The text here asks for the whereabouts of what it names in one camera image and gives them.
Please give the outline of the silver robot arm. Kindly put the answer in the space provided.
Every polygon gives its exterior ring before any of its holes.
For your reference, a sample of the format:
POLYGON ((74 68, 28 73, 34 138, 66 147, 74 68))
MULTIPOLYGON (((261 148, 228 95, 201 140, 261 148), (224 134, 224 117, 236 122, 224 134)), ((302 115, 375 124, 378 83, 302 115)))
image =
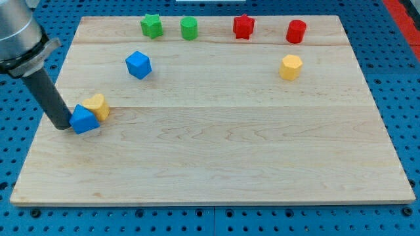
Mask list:
POLYGON ((61 46, 49 38, 25 0, 1 0, 1 73, 27 77, 61 46))

